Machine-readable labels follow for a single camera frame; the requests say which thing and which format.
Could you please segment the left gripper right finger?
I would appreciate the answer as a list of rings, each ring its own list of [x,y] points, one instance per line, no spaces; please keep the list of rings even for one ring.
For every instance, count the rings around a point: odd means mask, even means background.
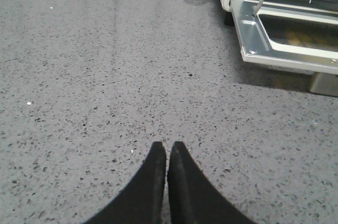
[[[172,147],[167,181],[171,223],[253,223],[215,189],[183,142]]]

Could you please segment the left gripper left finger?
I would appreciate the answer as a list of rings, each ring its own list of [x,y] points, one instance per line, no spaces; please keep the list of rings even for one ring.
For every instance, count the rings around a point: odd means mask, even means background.
[[[129,183],[86,223],[161,223],[165,172],[165,149],[153,142]]]

